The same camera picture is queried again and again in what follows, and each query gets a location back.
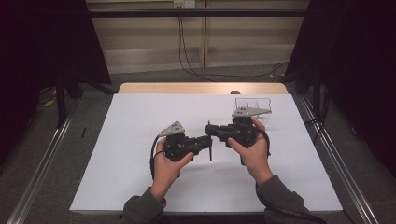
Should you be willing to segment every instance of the floor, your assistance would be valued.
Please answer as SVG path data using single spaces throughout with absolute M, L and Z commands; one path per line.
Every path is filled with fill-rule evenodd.
M 214 81 L 278 81 L 285 67 L 276 71 L 278 75 L 276 77 L 266 75 L 273 74 L 271 72 L 273 67 L 273 65 L 253 65 L 197 68 L 194 69 L 195 74 L 189 74 L 184 70 L 118 74 L 112 75 L 113 84 L 106 86 L 117 90 L 123 82 L 208 81 L 197 74 L 209 73 L 212 76 L 205 77 Z M 84 90 L 81 99 L 71 99 L 66 96 L 67 107 L 70 109 L 73 105 L 76 106 L 72 120 L 63 141 L 52 155 L 51 163 L 48 164 L 49 169 L 43 174 L 44 178 L 37 186 L 37 192 L 32 196 L 32 203 L 27 206 L 27 213 L 24 217 L 19 217 L 19 223 L 118 223 L 118 216 L 82 216 L 68 210 L 112 99 L 111 95 L 105 95 L 90 86 L 85 84 L 80 86 Z M 310 120 L 301 101 L 302 95 L 295 92 L 294 83 L 287 84 L 287 88 L 293 94 L 303 120 Z M 44 106 L 44 103 L 52 98 L 52 93 L 53 90 L 50 90 L 40 95 L 41 103 L 37 106 L 29 128 L 3 166 L 3 173 L 0 176 L 0 210 L 2 211 L 0 223 L 7 223 L 11 217 L 56 132 L 56 102 L 51 106 Z M 312 94 L 309 91 L 304 96 L 309 99 Z M 321 136 L 315 141 L 318 154 L 336 189 L 344 212 L 318 214 L 318 216 L 325 218 L 328 223 L 394 223 L 395 178 L 373 157 L 364 139 L 354 135 L 352 124 L 332 98 L 329 105 L 324 124 L 325 130 L 332 138 L 347 170 L 353 176 L 377 220 L 365 222 L 361 218 L 355 207 L 356 202 L 347 193 L 344 180 L 332 164 L 331 157 L 321 142 Z M 315 126 L 308 124 L 307 130 L 314 140 L 317 136 Z M 164 217 L 162 223 L 262 223 L 262 216 Z

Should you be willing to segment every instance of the gray plastic piece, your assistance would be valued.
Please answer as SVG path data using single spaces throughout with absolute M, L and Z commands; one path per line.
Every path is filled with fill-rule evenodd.
M 164 137 L 175 133 L 184 133 L 184 128 L 178 121 L 175 121 L 171 126 L 165 128 L 158 136 Z
M 271 110 L 241 106 L 233 112 L 233 117 L 244 118 L 260 114 L 271 114 Z

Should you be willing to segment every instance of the wall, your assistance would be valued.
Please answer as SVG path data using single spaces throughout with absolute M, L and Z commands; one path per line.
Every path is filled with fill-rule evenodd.
M 308 2 L 197 0 L 196 8 L 305 9 Z M 89 9 L 173 8 L 173 1 L 155 0 L 87 0 L 87 4 Z M 178 18 L 92 20 L 110 74 L 180 68 Z M 302 21 L 303 18 L 182 18 L 190 65 L 286 62 L 290 59 Z

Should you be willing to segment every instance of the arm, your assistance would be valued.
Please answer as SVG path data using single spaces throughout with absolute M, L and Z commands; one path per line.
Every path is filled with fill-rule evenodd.
M 258 120 L 254 119 L 253 124 L 265 130 L 264 126 Z M 273 175 L 268 164 L 267 142 L 261 134 L 258 134 L 256 143 L 250 148 L 241 146 L 232 138 L 230 138 L 228 142 L 242 157 L 248 172 L 256 180 L 257 196 L 262 203 L 270 203 L 282 209 L 309 214 L 309 211 L 304 207 L 303 198 L 297 193 L 289 191 L 278 176 Z M 268 224 L 310 223 L 304 219 L 279 213 L 278 211 L 268 208 L 268 206 L 264 210 L 264 216 Z
M 166 206 L 165 195 L 180 174 L 181 168 L 187 165 L 193 153 L 187 154 L 180 161 L 171 161 L 165 157 L 163 144 L 166 138 L 157 143 L 154 160 L 154 181 L 150 188 L 141 196 L 134 196 L 125 203 L 122 224 L 154 223 L 162 214 Z

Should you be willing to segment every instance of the fingers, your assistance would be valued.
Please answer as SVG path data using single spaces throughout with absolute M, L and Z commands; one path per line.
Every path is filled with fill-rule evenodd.
M 156 152 L 163 151 L 163 144 L 166 142 L 166 137 L 157 142 Z
M 257 119 L 252 119 L 252 121 L 253 121 L 254 126 L 256 126 L 262 130 L 265 130 L 264 125 L 261 122 L 259 122 Z
M 243 155 L 247 152 L 247 149 L 245 147 L 236 142 L 236 140 L 233 138 L 228 138 L 228 143 L 233 148 L 233 150 L 235 150 L 239 155 L 244 157 Z
M 183 168 L 185 165 L 187 165 L 191 160 L 192 157 L 194 156 L 194 154 L 192 152 L 190 152 L 189 154 L 185 155 L 183 157 L 183 159 L 181 159 L 180 161 L 177 162 L 177 164 L 179 165 L 179 169 Z

